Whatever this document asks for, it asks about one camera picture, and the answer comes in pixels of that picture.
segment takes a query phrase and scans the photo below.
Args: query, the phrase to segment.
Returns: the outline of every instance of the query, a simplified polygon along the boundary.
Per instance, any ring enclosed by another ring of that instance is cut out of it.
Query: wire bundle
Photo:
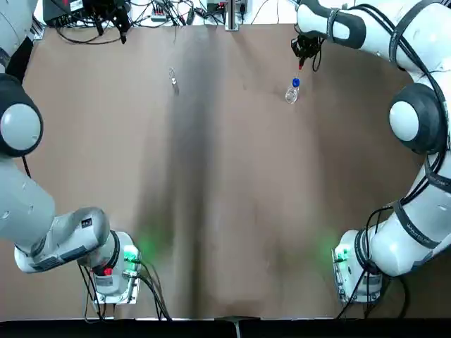
[[[63,38],[64,40],[71,42],[73,44],[88,44],[88,45],[102,45],[102,44],[110,44],[110,43],[114,43],[117,42],[120,39],[113,39],[113,40],[109,40],[109,41],[105,41],[105,42],[96,42],[95,40],[98,39],[99,37],[101,37],[101,35],[97,35],[96,37],[93,37],[91,39],[87,39],[87,40],[76,40],[76,39],[71,39],[67,36],[65,36],[62,32],[63,28],[94,28],[96,27],[95,25],[95,20],[93,18],[82,18],[80,15],[78,14],[74,14],[74,13],[70,13],[66,8],[62,7],[62,5],[60,5],[56,0],[51,0],[52,3],[54,3],[56,6],[58,6],[63,12],[65,12],[66,14],[68,14],[70,17],[76,19],[79,23],[81,23],[81,25],[78,25],[76,23],[62,23],[60,21],[56,21],[54,23],[54,27],[56,28],[56,31],[58,32],[59,36],[61,38]],[[173,0],[162,0],[162,1],[156,1],[156,0],[151,0],[149,3],[147,4],[135,4],[132,1],[126,0],[126,2],[130,5],[133,6],[138,6],[138,7],[144,7],[144,9],[142,10],[142,12],[138,15],[138,17],[136,18],[136,20],[132,19],[132,6],[130,6],[130,12],[128,14],[128,20],[130,21],[130,26],[131,27],[146,27],[146,28],[158,28],[161,27],[163,25],[166,25],[167,23],[172,22],[173,26],[182,26],[182,25],[186,25],[186,21],[184,19],[184,16],[187,15],[187,13],[181,14],[178,7],[180,4],[187,4],[190,8],[194,9],[194,4],[192,2],[192,0],[177,0],[177,1],[173,1]],[[153,8],[155,9],[155,4],[158,4],[160,6],[163,7],[165,14],[168,17],[168,20],[163,21],[162,23],[160,23],[159,25],[155,25],[155,26],[150,26],[150,25],[143,25],[142,22],[149,19],[150,15],[145,15],[146,11],[149,8]],[[104,28],[108,28],[110,23],[111,23],[111,19],[114,17],[113,13],[110,13],[106,16],[105,19],[101,20],[99,22],[99,24],[102,25],[102,27],[104,26]]]
[[[155,274],[155,278],[153,278],[147,266],[142,261],[138,262],[144,267],[147,273],[147,276],[140,273],[138,278],[147,285],[154,296],[155,310],[158,319],[161,320],[162,317],[164,317],[166,320],[172,320],[169,315],[168,308],[166,307],[166,302],[164,301],[160,277],[158,276],[155,267],[150,264],[152,272]]]
[[[372,5],[368,5],[368,4],[361,4],[355,7],[350,8],[350,10],[352,9],[358,9],[360,11],[364,11],[365,13],[368,13],[379,25],[381,25],[381,27],[384,28],[384,30],[386,32],[388,32],[388,34],[391,36],[393,34],[393,31],[395,30],[395,25],[387,18],[387,16],[382,13],[379,9],[377,9],[376,7],[372,6]],[[412,46],[409,44],[409,42],[407,42],[407,40],[401,36],[400,38],[400,43],[399,43],[399,47],[406,53],[406,55],[410,58],[410,60],[425,74],[425,76],[428,78],[429,82],[431,83],[432,88],[434,89],[435,95],[437,96],[439,102],[441,103],[440,105],[440,112],[443,114],[443,120],[447,121],[447,116],[446,116],[446,103],[445,103],[445,97],[443,95],[443,92],[440,88],[440,86],[438,86],[438,83],[436,82],[436,80],[432,77],[431,72],[428,70],[428,68],[426,67],[426,65],[424,64],[424,62],[419,58],[418,54],[415,52],[415,50],[413,50]],[[432,171],[434,173],[437,173],[440,170],[441,165],[443,164],[443,160],[445,158],[445,152],[446,152],[446,146],[444,147],[444,149],[442,149],[441,151],[439,151],[433,165],[431,166]],[[429,161],[428,158],[429,154],[426,154],[426,161]],[[422,193],[425,188],[427,188],[427,186],[429,186],[428,180],[426,178],[426,176],[422,177],[420,182],[415,186],[415,188],[413,188],[413,190],[409,193],[408,196],[406,196],[405,198],[402,198],[400,200],[401,205],[406,205],[408,204],[410,201],[414,200],[418,195],[420,195],[420,193]],[[375,215],[378,215],[378,220],[376,221],[376,229],[375,229],[375,233],[377,233],[378,231],[378,225],[379,225],[379,221],[380,221],[380,216],[381,213],[383,211],[386,210],[392,210],[393,207],[392,206],[385,206],[383,208],[380,208],[376,211],[374,211],[367,223],[366,223],[366,247],[368,248],[367,251],[369,252],[369,238],[368,238],[368,232],[369,232],[369,224],[371,222],[372,217],[374,217]],[[347,310],[347,308],[349,307],[349,305],[352,302],[352,298],[354,297],[354,295],[357,292],[357,289],[359,287],[359,284],[364,276],[364,274],[367,274],[367,278],[369,278],[369,271],[364,268],[362,274],[360,275],[359,281],[357,282],[356,287],[354,288],[354,291],[351,294],[351,297],[349,298],[346,306],[343,307],[342,311],[338,314],[337,318],[340,318]],[[400,282],[402,284],[403,290],[404,290],[404,304],[402,307],[402,310],[400,312],[400,314],[398,315],[398,318],[403,318],[406,315],[407,309],[409,307],[409,303],[410,303],[410,292],[409,292],[409,288],[407,286],[407,283],[405,281],[405,279],[403,277],[399,277]],[[369,305],[369,283],[367,280],[367,302],[366,302],[366,310],[364,311],[364,317],[368,318],[369,314],[372,312],[372,310],[374,309],[375,306],[370,306]]]

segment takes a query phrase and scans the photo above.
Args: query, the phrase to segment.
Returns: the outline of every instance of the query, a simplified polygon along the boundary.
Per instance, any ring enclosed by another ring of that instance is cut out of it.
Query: label
[[[95,277],[96,286],[98,287],[111,287],[113,285],[113,278],[110,277]]]
[[[77,0],[70,3],[70,11],[76,11],[80,8],[83,8],[83,0]]]

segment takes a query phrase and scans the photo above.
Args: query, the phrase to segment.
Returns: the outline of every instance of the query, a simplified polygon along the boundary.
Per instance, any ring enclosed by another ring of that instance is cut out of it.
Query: cable
[[[276,13],[277,13],[277,23],[279,23],[279,21],[280,21],[280,18],[279,18],[279,0],[277,0]]]
[[[99,316],[99,321],[101,321],[101,320],[104,319],[104,316],[105,316],[105,308],[104,308],[104,314],[103,314],[103,316],[102,316],[102,314],[100,313],[99,300],[98,300],[98,298],[97,298],[96,289],[95,289],[94,283],[93,283],[93,281],[92,281],[91,275],[90,275],[89,271],[86,269],[86,267],[84,267],[85,272],[87,273],[87,275],[88,275],[88,277],[89,277],[89,282],[88,282],[88,281],[86,280],[85,274],[83,273],[80,264],[77,264],[77,266],[78,266],[78,270],[80,271],[80,274],[81,274],[82,277],[83,277],[83,282],[85,283],[86,291],[87,291],[87,292],[86,292],[86,304],[85,304],[85,315],[84,315],[84,319],[85,319],[85,322],[88,323],[88,324],[96,323],[97,321],[95,321],[95,322],[90,322],[90,321],[86,318],[86,315],[87,315],[87,302],[88,302],[88,296],[89,296],[89,298],[91,299],[91,301],[94,301],[94,300],[97,301],[97,310],[98,310],[98,311],[97,311],[97,315]],[[91,290],[90,290],[90,288],[89,288],[89,284],[92,284],[92,288],[93,288],[93,292],[94,292],[94,297],[93,297],[92,294],[91,294]]]
[[[354,290],[351,293],[351,296],[347,300],[347,303],[346,303],[345,307],[340,311],[340,313],[337,315],[337,317],[335,317],[335,319],[340,319],[341,316],[346,313],[346,310],[351,305],[352,299],[354,298],[354,295],[356,294],[357,289],[359,288],[360,282],[361,282],[362,278],[364,277],[364,275],[365,275],[365,269],[362,271],[362,273],[361,273],[361,275],[359,277],[359,280],[357,281],[357,284],[355,285],[355,288],[354,288]]]
[[[142,275],[138,275],[138,278],[140,278],[141,281],[143,281],[147,285],[147,287],[150,289],[150,291],[154,295],[154,300],[157,303],[157,306],[161,309],[161,312],[163,313],[164,318],[168,321],[172,321],[172,318],[170,317],[170,315],[167,313],[167,311],[164,309],[163,305],[161,304],[160,298],[158,297],[158,295],[155,292],[154,285],[149,280],[147,280],[145,277],[143,277]]]
[[[23,167],[25,169],[25,172],[27,173],[27,176],[29,178],[31,178],[30,169],[28,168],[28,163],[27,163],[27,159],[25,158],[25,156],[22,156],[22,162],[23,162]]]
[[[315,54],[315,56],[313,57],[313,62],[311,63],[311,69],[315,73],[319,70],[319,66],[321,65],[322,48],[323,48],[324,41],[325,41],[324,39],[318,38],[319,51],[318,51],[318,53]],[[318,55],[319,55],[318,64],[315,66],[315,64],[316,64],[316,57],[318,57]]]
[[[263,7],[264,4],[267,3],[268,1],[269,1],[269,0],[265,0],[265,2],[261,4],[259,10],[257,11],[257,14],[254,16],[254,19],[253,19],[252,22],[251,22],[251,25],[254,23],[255,19],[257,19],[257,16],[258,16],[258,14],[260,13],[261,7]]]

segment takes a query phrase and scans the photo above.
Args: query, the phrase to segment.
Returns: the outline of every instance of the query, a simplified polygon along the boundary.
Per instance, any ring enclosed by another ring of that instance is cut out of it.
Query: plastic bottle
[[[299,84],[300,80],[295,77],[293,79],[292,85],[288,87],[287,94],[285,94],[285,99],[289,104],[293,104],[297,100],[297,95],[299,94]]]

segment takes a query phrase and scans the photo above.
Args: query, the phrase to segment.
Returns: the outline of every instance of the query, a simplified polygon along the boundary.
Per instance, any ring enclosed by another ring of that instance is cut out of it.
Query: metal bracket
[[[99,304],[136,304],[138,300],[138,291],[140,289],[140,280],[130,278],[127,289],[119,295],[109,296],[96,292]]]

